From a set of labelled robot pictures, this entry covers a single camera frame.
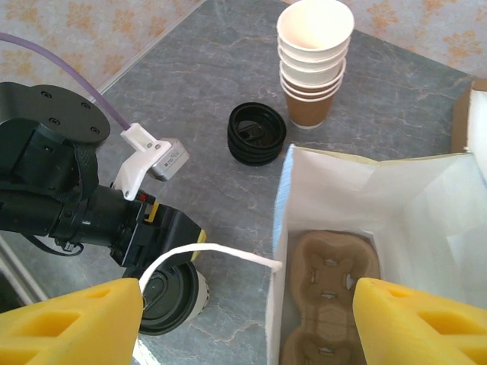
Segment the wall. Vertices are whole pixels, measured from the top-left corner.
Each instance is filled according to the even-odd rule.
[[[358,30],[487,77],[486,0],[340,1],[353,11]]]
[[[62,57],[99,90],[111,84],[201,0],[0,0],[0,29]],[[31,51],[0,43],[0,81],[82,89]]]

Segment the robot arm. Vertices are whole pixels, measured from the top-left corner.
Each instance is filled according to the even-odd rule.
[[[103,113],[76,93],[1,83],[0,230],[49,236],[68,252],[79,243],[106,246],[127,268],[198,242],[204,234],[197,224],[139,190],[147,172],[165,181],[188,160],[181,143],[131,125],[123,137],[135,153],[109,188],[98,184],[95,154],[109,134]]]

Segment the stack of black lids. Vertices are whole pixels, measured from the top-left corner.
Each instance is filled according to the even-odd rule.
[[[237,106],[228,121],[228,148],[235,159],[249,166],[262,166],[279,156],[286,138],[286,125],[273,108],[261,103]]]

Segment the white paper cup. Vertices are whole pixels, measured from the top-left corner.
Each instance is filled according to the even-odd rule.
[[[292,97],[293,99],[295,99],[297,101],[301,101],[303,103],[315,103],[315,102],[318,102],[318,101],[323,101],[323,100],[329,99],[330,97],[332,97],[333,95],[335,95],[336,92],[339,90],[339,88],[340,88],[341,85],[342,85],[342,82],[339,82],[337,84],[338,87],[334,87],[333,90],[331,90],[329,93],[325,93],[323,96],[317,97],[317,98],[314,98],[314,99],[308,99],[306,97],[300,97],[298,95],[294,95],[284,84],[281,84],[281,87],[282,87],[282,90],[288,96]]]
[[[286,61],[281,60],[280,69],[282,72],[284,72],[286,77],[289,77],[290,80],[297,81],[299,84],[311,86],[321,85],[333,80],[340,73],[343,67],[343,60],[344,59],[339,59],[335,62],[335,64],[325,68],[324,70],[318,71],[308,71],[301,68],[294,68]]]
[[[309,60],[340,53],[354,26],[352,11],[336,0],[300,0],[277,20],[282,48],[296,58]]]
[[[343,74],[345,73],[346,67],[347,67],[347,59],[343,59],[342,68],[340,69],[337,76],[334,77],[334,79],[327,81],[327,82],[323,82],[322,84],[303,84],[302,82],[295,80],[292,77],[290,77],[288,75],[288,73],[283,69],[282,62],[279,63],[279,70],[280,70],[282,76],[288,82],[288,84],[292,84],[291,86],[293,88],[296,89],[296,88],[301,87],[301,88],[306,89],[306,90],[314,89],[314,90],[316,90],[316,92],[321,91],[322,89],[324,90],[324,89],[328,88],[330,85],[336,84],[336,82],[340,78],[343,77]]]
[[[312,99],[320,99],[321,97],[325,97],[326,95],[328,94],[331,94],[331,93],[334,93],[336,89],[338,89],[341,85],[342,85],[342,80],[343,79],[339,79],[337,81],[336,84],[332,84],[330,85],[328,88],[326,88],[325,90],[322,90],[322,91],[318,91],[318,92],[306,92],[306,91],[303,91],[303,89],[296,89],[294,87],[292,87],[284,78],[283,75],[280,75],[280,81],[281,81],[281,87],[283,89],[286,89],[287,91],[291,92],[292,94],[294,94],[295,96],[297,97],[302,97],[304,99],[309,99],[309,100],[312,100]]]
[[[317,71],[317,70],[323,70],[324,68],[333,65],[336,61],[345,57],[349,51],[349,44],[350,44],[350,38],[348,38],[345,41],[345,47],[339,53],[336,53],[334,56],[329,57],[328,59],[318,59],[318,60],[300,59],[299,57],[296,57],[288,53],[288,51],[282,48],[282,41],[279,38],[278,38],[277,50],[278,50],[279,58],[286,61],[289,65],[292,65],[295,68]]]

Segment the black lid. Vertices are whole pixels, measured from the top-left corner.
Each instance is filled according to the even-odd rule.
[[[142,268],[129,268],[124,278],[140,278]],[[198,297],[198,275],[190,262],[172,268],[159,267],[144,291],[144,312],[139,332],[163,335],[178,327],[190,315]]]
[[[227,137],[228,148],[237,161],[262,166],[272,162],[281,152],[286,124],[270,106],[244,103],[231,112]]]

